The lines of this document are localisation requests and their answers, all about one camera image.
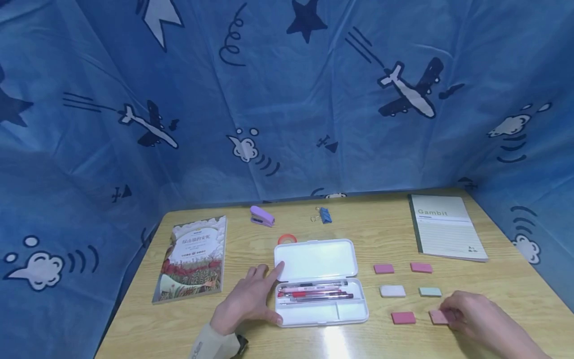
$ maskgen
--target book cover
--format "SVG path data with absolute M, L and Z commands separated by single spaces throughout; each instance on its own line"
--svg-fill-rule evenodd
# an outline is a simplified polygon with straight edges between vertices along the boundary
M 409 195 L 409 202 L 419 253 L 488 261 L 461 197 Z
M 152 303 L 220 293 L 226 232 L 225 216 L 173 227 Z

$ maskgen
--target pen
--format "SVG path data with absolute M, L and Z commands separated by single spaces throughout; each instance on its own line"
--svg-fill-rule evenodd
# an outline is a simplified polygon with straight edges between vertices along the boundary
M 332 281 L 332 282 L 327 282 L 327 283 L 297 283 L 297 284 L 287 284 L 285 286 L 283 286 L 283 288 L 294 288 L 294 287 L 314 287 L 316 285 L 338 285 L 338 286 L 343 286 L 343 285 L 348 285 L 349 282 L 346 280 L 337 280 L 337 281 Z
M 314 285 L 313 287 L 292 287 L 292 288 L 281 288 L 280 292 L 283 293 L 293 293 L 293 292 L 324 292 L 324 291 L 337 291 L 339 290 L 338 285 Z
M 313 295 L 315 295 L 315 296 L 316 296 L 316 295 L 337 295 L 337 294 L 341 294 L 341 293 L 346 294 L 346 292 L 343 292 L 343 291 L 341 291 L 341 290 L 338 290 L 338 291 L 291 292 L 291 293 L 282 293 L 282 292 L 279 292 L 279 293 L 277 294 L 277 296 L 278 296 L 279 298 L 281 298 L 281 297 L 294 297 L 294 298 L 297 298 L 297 297 L 305 297 L 305 296 L 313 296 Z
M 286 304 L 296 304 L 296 303 L 306 303 L 306 302 L 317 302 L 325 300 L 339 300 L 339 299 L 353 299 L 353 294 L 343 294 L 343 295 L 326 295 L 311 298 L 291 298 L 291 303 Z

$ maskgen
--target sleeve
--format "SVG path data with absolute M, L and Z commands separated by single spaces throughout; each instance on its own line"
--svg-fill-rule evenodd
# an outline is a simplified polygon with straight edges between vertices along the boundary
M 206 324 L 191 348 L 189 359 L 230 359 L 237 355 L 240 345 L 235 334 L 221 335 Z

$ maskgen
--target red tape roll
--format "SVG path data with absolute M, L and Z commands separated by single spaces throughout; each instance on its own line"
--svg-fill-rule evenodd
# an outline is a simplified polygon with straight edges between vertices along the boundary
M 289 233 L 284 234 L 284 235 L 279 237 L 279 240 L 277 241 L 277 245 L 284 244 L 284 243 L 297 243 L 297 238 L 295 238 L 294 235 L 289 234 Z

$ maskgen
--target right hand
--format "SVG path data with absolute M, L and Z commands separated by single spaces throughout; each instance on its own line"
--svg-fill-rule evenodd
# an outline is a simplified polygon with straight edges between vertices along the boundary
M 480 342 L 504 359 L 549 358 L 517 322 L 483 295 L 456 291 L 445 299 L 440 310 L 454 312 L 452 330 Z
M 217 306 L 211 318 L 211 327 L 221 335 L 229 335 L 245 320 L 263 319 L 281 325 L 283 318 L 267 307 L 267 295 L 283 271 L 285 263 L 281 262 L 269 275 L 266 264 L 251 267 L 231 293 Z

